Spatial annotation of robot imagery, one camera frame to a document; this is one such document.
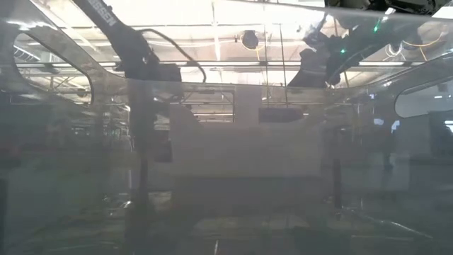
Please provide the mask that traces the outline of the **long ceiling light bar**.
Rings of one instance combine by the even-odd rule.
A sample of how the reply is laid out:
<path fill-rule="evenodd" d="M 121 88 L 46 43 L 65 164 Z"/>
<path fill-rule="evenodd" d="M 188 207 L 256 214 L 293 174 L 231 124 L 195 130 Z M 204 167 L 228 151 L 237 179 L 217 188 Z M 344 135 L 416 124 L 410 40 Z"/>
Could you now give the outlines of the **long ceiling light bar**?
<path fill-rule="evenodd" d="M 425 62 L 410 62 L 410 61 L 394 61 L 394 62 L 384 62 L 384 61 L 361 61 L 357 64 L 349 64 L 352 67 L 411 67 L 424 64 Z M 119 65 L 119 62 L 99 62 L 102 67 L 116 67 Z M 196 63 L 189 61 L 175 61 L 175 62 L 162 62 L 162 64 L 176 64 L 178 66 L 187 66 L 194 67 Z M 265 67 L 265 66 L 290 66 L 296 67 L 301 64 L 297 61 L 202 61 L 198 62 L 201 67 Z"/>

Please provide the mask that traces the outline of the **black round ceiling lamp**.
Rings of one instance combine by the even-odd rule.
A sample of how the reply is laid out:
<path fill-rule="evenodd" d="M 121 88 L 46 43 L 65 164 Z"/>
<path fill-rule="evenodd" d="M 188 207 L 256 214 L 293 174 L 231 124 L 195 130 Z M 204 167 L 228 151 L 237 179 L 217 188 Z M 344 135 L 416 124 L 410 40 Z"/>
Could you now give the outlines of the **black round ceiling lamp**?
<path fill-rule="evenodd" d="M 254 30 L 245 30 L 241 42 L 245 48 L 255 50 L 258 47 L 259 40 Z"/>

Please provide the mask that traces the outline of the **white partition wall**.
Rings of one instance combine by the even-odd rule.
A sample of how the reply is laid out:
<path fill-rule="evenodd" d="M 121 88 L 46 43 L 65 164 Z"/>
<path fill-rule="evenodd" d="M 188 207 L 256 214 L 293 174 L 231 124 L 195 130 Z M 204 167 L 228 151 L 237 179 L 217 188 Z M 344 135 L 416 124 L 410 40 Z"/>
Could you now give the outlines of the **white partition wall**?
<path fill-rule="evenodd" d="M 201 123 L 187 108 L 169 109 L 171 173 L 200 177 L 321 175 L 321 134 L 303 120 Z"/>

